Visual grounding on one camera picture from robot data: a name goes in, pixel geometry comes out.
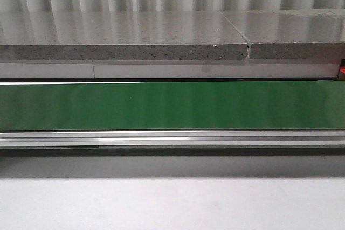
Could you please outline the grey stone slab left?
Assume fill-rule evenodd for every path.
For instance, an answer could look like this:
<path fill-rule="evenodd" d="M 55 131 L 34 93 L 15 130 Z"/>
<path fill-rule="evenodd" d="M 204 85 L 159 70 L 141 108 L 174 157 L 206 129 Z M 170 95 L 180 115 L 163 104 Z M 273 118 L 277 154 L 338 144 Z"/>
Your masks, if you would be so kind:
<path fill-rule="evenodd" d="M 2 12 L 2 60 L 243 60 L 220 12 Z"/>

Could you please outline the green conveyor belt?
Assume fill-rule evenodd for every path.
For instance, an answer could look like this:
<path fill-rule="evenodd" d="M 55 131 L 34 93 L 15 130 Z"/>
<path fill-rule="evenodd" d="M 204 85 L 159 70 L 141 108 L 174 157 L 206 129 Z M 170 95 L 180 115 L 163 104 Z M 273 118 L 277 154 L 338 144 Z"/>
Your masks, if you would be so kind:
<path fill-rule="evenodd" d="M 1 86 L 2 131 L 343 128 L 342 81 Z"/>

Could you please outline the grey stone slab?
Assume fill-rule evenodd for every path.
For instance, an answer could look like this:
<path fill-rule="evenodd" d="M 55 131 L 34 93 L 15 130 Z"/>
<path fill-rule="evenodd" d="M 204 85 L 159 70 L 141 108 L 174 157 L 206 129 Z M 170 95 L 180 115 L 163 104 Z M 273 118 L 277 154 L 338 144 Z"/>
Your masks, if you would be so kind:
<path fill-rule="evenodd" d="M 243 60 L 220 12 L 2 12 L 2 60 Z"/>
<path fill-rule="evenodd" d="M 224 11 L 249 45 L 249 59 L 344 58 L 344 11 Z"/>

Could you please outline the aluminium conveyor frame rail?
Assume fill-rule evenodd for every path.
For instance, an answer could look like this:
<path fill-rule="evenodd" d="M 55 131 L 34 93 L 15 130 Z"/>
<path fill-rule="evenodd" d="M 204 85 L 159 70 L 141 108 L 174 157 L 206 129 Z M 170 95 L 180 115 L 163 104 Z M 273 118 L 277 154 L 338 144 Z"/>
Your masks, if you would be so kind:
<path fill-rule="evenodd" d="M 344 130 L 4 131 L 1 148 L 343 147 Z"/>

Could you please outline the red orange plate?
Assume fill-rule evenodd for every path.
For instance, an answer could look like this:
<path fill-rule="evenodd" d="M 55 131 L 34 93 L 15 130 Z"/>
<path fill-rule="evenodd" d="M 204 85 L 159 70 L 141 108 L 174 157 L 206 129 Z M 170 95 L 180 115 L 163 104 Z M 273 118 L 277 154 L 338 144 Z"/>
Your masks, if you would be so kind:
<path fill-rule="evenodd" d="M 341 60 L 337 79 L 345 81 L 345 59 Z"/>

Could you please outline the grey stone slab right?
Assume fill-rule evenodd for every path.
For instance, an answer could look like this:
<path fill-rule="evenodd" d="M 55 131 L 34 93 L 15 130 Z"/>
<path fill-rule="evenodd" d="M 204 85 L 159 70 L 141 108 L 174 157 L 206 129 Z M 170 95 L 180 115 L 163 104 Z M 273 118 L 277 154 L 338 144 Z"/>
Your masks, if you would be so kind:
<path fill-rule="evenodd" d="M 224 11 L 249 45 L 249 59 L 344 58 L 344 11 Z"/>

